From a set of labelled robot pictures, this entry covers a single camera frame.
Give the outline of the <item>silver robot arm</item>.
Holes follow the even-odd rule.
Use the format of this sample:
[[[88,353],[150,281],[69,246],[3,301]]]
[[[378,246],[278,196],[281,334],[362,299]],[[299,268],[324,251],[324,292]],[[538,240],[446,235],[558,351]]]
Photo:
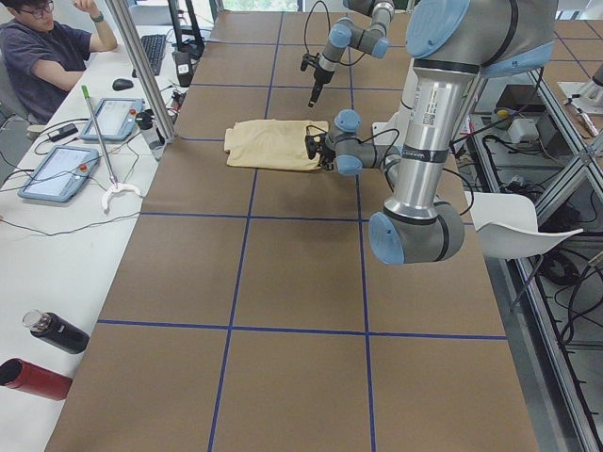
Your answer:
[[[349,17],[339,19],[331,27],[327,42],[320,53],[312,55],[305,44],[306,53],[301,59],[301,71],[314,69],[314,86],[308,102],[313,107],[325,85],[334,76],[335,69],[342,65],[341,58],[347,48],[355,49],[363,55],[383,58],[390,46],[387,31],[395,15],[393,1],[343,1],[343,6],[371,19],[368,28],[356,25]]]
[[[358,137],[359,115],[340,111],[330,129],[307,135],[309,157],[343,175],[379,169],[393,188],[369,221],[374,255],[388,265],[443,261],[464,243],[460,214],[436,188],[461,115],[464,92],[477,77],[541,68],[550,60],[554,1],[422,1],[406,32],[416,89],[406,125],[392,122],[378,145]]]

